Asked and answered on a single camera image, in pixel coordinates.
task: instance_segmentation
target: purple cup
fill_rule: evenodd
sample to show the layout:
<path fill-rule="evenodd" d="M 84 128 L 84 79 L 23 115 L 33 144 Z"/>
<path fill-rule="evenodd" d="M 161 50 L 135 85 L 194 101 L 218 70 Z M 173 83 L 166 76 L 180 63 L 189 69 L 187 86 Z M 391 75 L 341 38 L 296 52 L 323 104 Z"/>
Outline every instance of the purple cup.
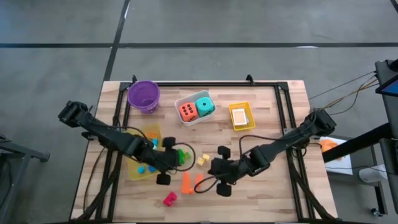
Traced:
<path fill-rule="evenodd" d="M 159 105 L 160 90 L 150 80 L 138 81 L 130 87 L 127 100 L 142 113 L 153 113 Z"/>

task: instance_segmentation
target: wooden tabletop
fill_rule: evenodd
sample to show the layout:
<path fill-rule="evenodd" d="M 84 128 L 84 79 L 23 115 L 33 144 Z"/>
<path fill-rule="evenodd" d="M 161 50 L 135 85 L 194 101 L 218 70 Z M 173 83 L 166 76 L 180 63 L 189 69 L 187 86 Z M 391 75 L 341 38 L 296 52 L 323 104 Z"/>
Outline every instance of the wooden tabletop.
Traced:
<path fill-rule="evenodd" d="M 310 110 L 303 81 L 287 81 L 294 107 L 296 123 L 300 124 Z M 112 124 L 112 117 L 118 97 L 119 82 L 104 82 L 99 98 L 96 117 Z M 201 90 L 208 90 L 216 104 L 213 118 L 202 123 L 185 127 L 179 121 L 174 102 L 180 98 Z M 160 107 L 154 114 L 141 114 L 131 108 L 129 126 L 139 128 L 145 124 L 158 123 L 163 137 L 175 136 L 178 142 L 187 142 L 193 146 L 197 155 L 216 154 L 217 147 L 227 146 L 232 158 L 239 157 L 238 139 L 244 134 L 280 137 L 280 121 L 275 92 L 272 87 L 161 87 Z M 233 130 L 228 105 L 242 101 L 250 102 L 256 128 L 250 131 Z M 123 120 L 126 96 L 123 98 L 120 120 Z M 289 125 L 286 107 L 285 117 Z M 243 141 L 243 150 L 270 141 L 247 138 Z M 85 163 L 81 174 L 72 218 L 83 212 L 83 196 L 93 168 L 102 147 L 96 141 L 88 145 Z M 102 154 L 88 191 L 87 204 L 98 193 L 106 153 Z M 114 222 L 293 222 L 297 221 L 292 188 L 287 168 L 286 153 L 280 153 L 271 163 L 271 167 L 255 177 L 245 176 L 232 187 L 232 196 L 222 197 L 215 188 L 205 194 L 182 195 L 180 193 L 182 173 L 172 176 L 169 186 L 157 185 L 155 177 L 132 181 L 128 176 L 128 158 L 123 157 L 118 196 L 114 211 Z M 308 181 L 312 192 L 320 203 L 333 216 L 337 216 L 319 146 L 310 144 L 304 157 Z M 206 169 L 195 165 L 190 170 L 191 178 L 197 174 L 206 174 Z M 174 191 L 177 201 L 172 207 L 163 205 L 163 199 Z M 104 214 L 108 211 L 108 196 L 105 199 Z M 302 207 L 305 211 L 303 193 L 300 191 Z"/>

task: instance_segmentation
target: concrete floor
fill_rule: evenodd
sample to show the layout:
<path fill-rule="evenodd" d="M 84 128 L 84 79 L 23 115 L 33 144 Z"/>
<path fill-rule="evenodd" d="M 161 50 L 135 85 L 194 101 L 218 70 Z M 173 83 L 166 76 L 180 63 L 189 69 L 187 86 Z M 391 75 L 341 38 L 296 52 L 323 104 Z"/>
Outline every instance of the concrete floor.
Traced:
<path fill-rule="evenodd" d="M 0 43 L 112 43 L 124 0 L 0 2 Z M 121 42 L 394 42 L 398 13 L 388 0 L 177 1 L 132 0 Z M 110 49 L 0 49 L 0 133 L 23 146 L 49 151 L 33 161 L 13 223 L 68 219 L 87 142 L 58 121 L 68 100 L 95 105 Z M 309 96 L 397 58 L 398 48 L 119 49 L 111 80 L 132 74 L 151 80 L 305 80 Z M 311 101 L 323 106 L 366 78 Z M 353 98 L 330 111 L 348 107 Z M 356 105 L 334 117 L 334 134 L 357 136 L 387 121 L 379 95 L 361 92 Z M 395 223 L 377 206 L 370 187 L 331 181 L 339 217 Z"/>

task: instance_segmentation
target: orange cone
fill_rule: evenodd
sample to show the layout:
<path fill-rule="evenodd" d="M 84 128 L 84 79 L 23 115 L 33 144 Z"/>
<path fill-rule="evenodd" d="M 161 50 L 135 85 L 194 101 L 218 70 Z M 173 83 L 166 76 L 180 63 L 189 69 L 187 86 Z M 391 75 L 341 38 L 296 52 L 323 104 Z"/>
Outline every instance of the orange cone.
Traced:
<path fill-rule="evenodd" d="M 185 171 L 184 175 L 182 176 L 181 194 L 193 194 L 191 178 L 188 171 Z"/>
<path fill-rule="evenodd" d="M 197 177 L 195 178 L 195 186 L 198 184 L 200 181 L 202 181 L 204 178 L 203 174 L 198 174 Z"/>

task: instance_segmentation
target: yellow box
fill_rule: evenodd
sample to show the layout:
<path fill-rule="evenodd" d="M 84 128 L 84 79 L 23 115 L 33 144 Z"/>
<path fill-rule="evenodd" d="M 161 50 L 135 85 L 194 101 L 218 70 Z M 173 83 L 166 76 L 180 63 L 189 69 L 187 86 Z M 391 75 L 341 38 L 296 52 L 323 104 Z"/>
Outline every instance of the yellow box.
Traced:
<path fill-rule="evenodd" d="M 157 136 L 157 139 L 158 139 L 158 142 L 159 142 L 158 143 L 159 146 L 158 146 L 158 148 L 156 150 L 164 151 L 164 148 L 161 147 L 161 145 L 162 145 L 162 135 L 160 134 L 160 127 L 159 127 L 158 124 L 148 124 L 148 125 L 145 125 L 145 126 L 141 127 L 140 130 L 142 132 L 144 132 L 145 135 L 151 134 L 151 133 L 155 134 Z M 138 131 L 133 130 L 133 129 L 128 129 L 126 132 L 128 132 L 130 134 L 141 135 Z M 134 161 L 132 159 L 127 159 L 127 165 L 128 165 L 128 168 L 129 168 L 129 177 L 130 177 L 131 180 L 141 180 L 141 179 L 145 179 L 145 178 L 148 178 L 150 176 L 157 175 L 157 174 L 160 173 L 158 170 L 153 172 L 153 173 L 151 173 L 148 170 L 148 165 L 147 164 L 138 163 L 138 162 L 136 162 L 136 161 Z M 144 166 L 145 167 L 145 172 L 143 174 L 138 173 L 138 168 L 140 166 Z"/>
<path fill-rule="evenodd" d="M 234 103 L 234 104 L 229 105 L 228 108 L 229 108 L 229 115 L 231 115 L 231 122 L 232 122 L 232 125 L 234 126 L 235 131 L 242 131 L 242 130 L 247 130 L 247 129 L 256 127 L 256 123 L 254 122 L 253 113 L 251 112 L 249 102 Z M 234 125 L 234 121 L 233 121 L 234 118 L 232 115 L 232 110 L 235 110 L 235 109 L 244 109 L 244 112 L 246 113 L 246 116 L 248 117 L 248 120 L 249 120 L 248 124 L 239 125 L 239 126 Z"/>

